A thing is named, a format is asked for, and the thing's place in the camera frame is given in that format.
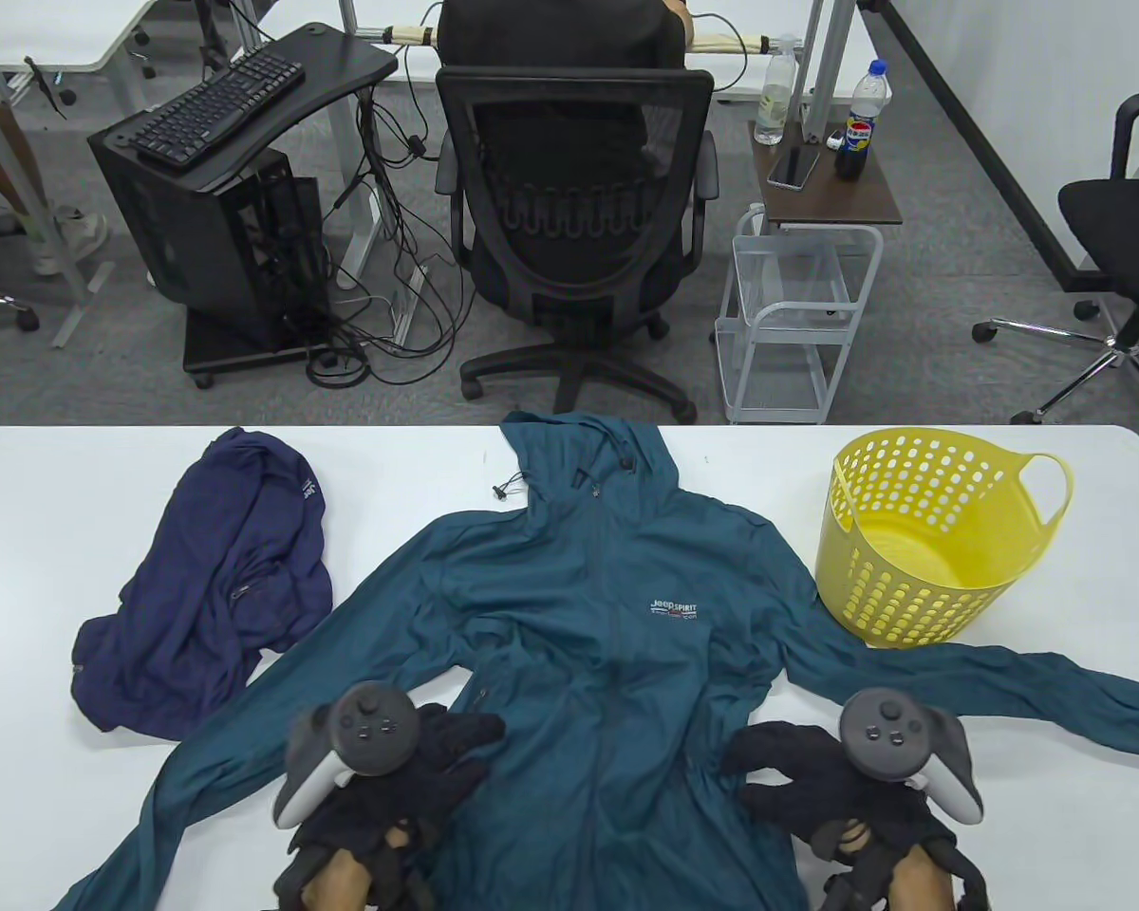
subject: black office chair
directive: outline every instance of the black office chair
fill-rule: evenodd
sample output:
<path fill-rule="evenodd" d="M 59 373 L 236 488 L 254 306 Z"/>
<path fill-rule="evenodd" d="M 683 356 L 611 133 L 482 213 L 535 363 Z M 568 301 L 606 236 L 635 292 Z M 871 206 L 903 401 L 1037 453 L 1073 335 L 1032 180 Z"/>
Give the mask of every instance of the black office chair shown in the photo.
<path fill-rule="evenodd" d="M 1108 179 L 1082 179 L 1059 190 L 1059 210 L 1072 232 L 1080 240 L 1091 258 L 1108 273 L 1113 290 L 1132 301 L 1134 310 L 1121 327 L 1116 325 L 1108 307 L 1095 301 L 1082 299 L 1074 305 L 1077 320 L 1093 320 L 1100 317 L 1108 335 L 1085 335 L 1067 329 L 1034 326 L 1031 322 L 993 320 L 976 322 L 970 331 L 978 343 L 995 337 L 999 329 L 1011 329 L 1022 334 L 1038 335 L 1055 342 L 1087 344 L 1103 348 L 1072 383 L 1051 396 L 1043 407 L 1033 411 L 1014 413 L 1014 425 L 1041 425 L 1042 418 L 1084 383 L 1091 380 L 1105 368 L 1130 364 L 1139 377 L 1139 179 L 1125 178 L 1125 159 L 1131 150 L 1131 130 L 1139 116 L 1139 95 L 1133 95 L 1117 109 L 1113 125 L 1113 161 Z"/>
<path fill-rule="evenodd" d="M 480 380 L 493 374 L 554 374 L 554 412 L 574 408 L 584 379 L 600 379 L 646 392 L 669 403 L 674 420 L 694 422 L 683 389 L 607 348 L 641 327 L 663 338 L 670 327 L 658 307 L 699 265 L 704 204 L 718 197 L 713 136 L 704 131 L 713 77 L 444 66 L 435 85 L 448 125 L 435 194 L 451 197 L 457 261 L 484 299 L 555 339 L 466 361 L 464 397 L 482 397 Z M 597 155 L 605 146 L 633 155 Z M 551 162 L 554 149 L 575 169 Z M 583 186 L 583 173 L 607 182 Z"/>

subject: water bottle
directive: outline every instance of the water bottle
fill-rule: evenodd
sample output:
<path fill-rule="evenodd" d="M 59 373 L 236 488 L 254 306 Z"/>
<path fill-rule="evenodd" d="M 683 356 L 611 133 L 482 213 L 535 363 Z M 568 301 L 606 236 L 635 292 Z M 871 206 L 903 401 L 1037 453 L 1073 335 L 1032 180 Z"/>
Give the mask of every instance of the water bottle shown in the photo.
<path fill-rule="evenodd" d="M 789 116 L 789 99 L 794 96 L 796 57 L 794 35 L 781 35 L 777 40 L 777 52 L 768 60 L 764 75 L 764 91 L 760 96 L 760 109 L 755 113 L 755 142 L 775 146 L 785 138 L 785 122 Z"/>
<path fill-rule="evenodd" d="M 886 83 L 886 61 L 874 60 L 869 73 L 857 83 L 852 92 L 852 108 L 847 112 L 844 139 L 839 142 L 839 155 L 835 156 L 835 174 L 841 180 L 855 180 L 865 170 L 869 157 L 869 140 L 874 138 L 878 114 L 886 107 L 886 96 L 891 87 Z"/>

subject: jacket sleeve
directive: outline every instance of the jacket sleeve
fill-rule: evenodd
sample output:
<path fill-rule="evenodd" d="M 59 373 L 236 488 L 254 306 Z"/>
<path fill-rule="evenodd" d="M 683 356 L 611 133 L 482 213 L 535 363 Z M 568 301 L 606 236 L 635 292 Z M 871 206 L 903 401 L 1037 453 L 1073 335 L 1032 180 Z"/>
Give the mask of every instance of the jacket sleeve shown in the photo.
<path fill-rule="evenodd" d="M 789 680 L 843 704 L 865 687 L 899 687 L 956 715 L 1036 717 L 1139 754 L 1139 682 L 1087 671 L 1062 655 L 1019 655 L 956 642 L 870 649 L 835 622 L 812 576 L 770 524 L 756 533 L 769 584 L 787 622 L 778 631 Z"/>
<path fill-rule="evenodd" d="M 58 911 L 153 911 L 187 826 L 281 775 L 288 729 L 301 712 L 334 701 L 358 681 L 409 690 L 466 664 L 458 624 L 439 594 L 436 544 L 449 519 L 405 543 L 329 619 L 179 744 L 145 798 L 139 828 L 71 887 Z"/>

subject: basket handle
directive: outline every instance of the basket handle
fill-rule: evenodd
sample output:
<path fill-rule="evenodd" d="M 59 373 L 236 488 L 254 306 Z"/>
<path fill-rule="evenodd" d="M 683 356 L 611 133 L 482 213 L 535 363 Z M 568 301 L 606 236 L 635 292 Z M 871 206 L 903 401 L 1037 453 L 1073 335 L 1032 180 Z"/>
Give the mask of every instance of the basket handle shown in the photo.
<path fill-rule="evenodd" d="M 1034 459 L 1049 459 L 1052 463 L 1058 465 L 1058 467 L 1063 470 L 1064 485 L 1067 487 L 1067 491 L 1064 493 L 1063 503 L 1060 503 L 1059 508 L 1055 510 L 1055 515 L 1052 515 L 1049 520 L 1044 522 L 1042 522 L 1042 515 L 1039 512 L 1038 502 L 1034 500 L 1034 495 L 1032 493 L 1029 494 L 1030 504 L 1033 507 L 1033 515 L 1038 516 L 1038 522 L 1046 533 L 1046 539 L 1047 541 L 1050 541 L 1051 534 L 1055 534 L 1056 530 L 1059 527 L 1059 520 L 1063 519 L 1064 514 L 1068 511 L 1068 507 L 1072 504 L 1072 495 L 1076 492 L 1076 476 L 1074 476 L 1072 471 L 1072 465 L 1068 465 L 1067 461 L 1059 459 L 1058 456 L 1051 456 L 1050 452 L 1022 452 L 1021 463 L 1018 463 L 1016 468 L 1016 479 L 1018 482 L 1021 481 L 1022 473 L 1029 468 L 1030 463 L 1032 463 Z"/>
<path fill-rule="evenodd" d="M 844 533 L 847 534 L 851 532 L 852 525 L 857 524 L 857 500 L 852 499 L 852 490 L 847 486 L 847 476 L 844 474 L 843 465 L 839 465 L 838 456 L 830 460 L 830 474 L 837 482 L 839 482 L 839 490 L 844 494 L 844 502 L 847 502 L 847 515 L 851 517 L 851 525 L 849 525 L 847 528 L 844 528 Z M 830 504 L 830 498 L 827 498 L 827 509 L 830 509 L 831 516 L 835 515 L 835 508 Z"/>

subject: black glove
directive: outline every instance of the black glove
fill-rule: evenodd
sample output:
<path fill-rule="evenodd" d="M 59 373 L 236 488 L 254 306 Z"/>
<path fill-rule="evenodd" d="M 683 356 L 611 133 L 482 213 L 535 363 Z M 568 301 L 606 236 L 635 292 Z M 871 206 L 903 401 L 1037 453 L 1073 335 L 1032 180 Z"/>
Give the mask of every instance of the black glove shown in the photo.
<path fill-rule="evenodd" d="M 977 868 L 957 851 L 954 834 L 933 816 L 924 794 L 911 787 L 865 775 L 844 754 L 838 740 L 816 725 L 764 721 L 735 734 L 721 760 L 722 775 L 777 769 L 787 785 L 744 785 L 738 798 L 752 816 L 805 842 L 823 860 L 854 868 L 851 903 L 886 897 L 895 864 L 913 846 L 933 862 L 965 880 L 960 909 L 986 906 L 986 889 Z M 844 834 L 865 823 L 869 843 L 849 853 Z"/>
<path fill-rule="evenodd" d="M 385 911 L 429 903 L 413 894 L 423 888 L 410 876 L 413 856 L 434 845 L 452 811 L 490 772 L 482 760 L 461 756 L 501 740 L 506 724 L 497 715 L 452 713 L 439 704 L 418 708 L 418 749 L 404 765 L 388 775 L 353 777 L 300 824 L 290 846 L 300 854 L 274 886 L 280 908 L 295 908 L 300 891 L 343 847 L 371 875 L 372 905 Z M 393 850 L 385 838 L 391 829 L 401 829 L 408 845 Z"/>

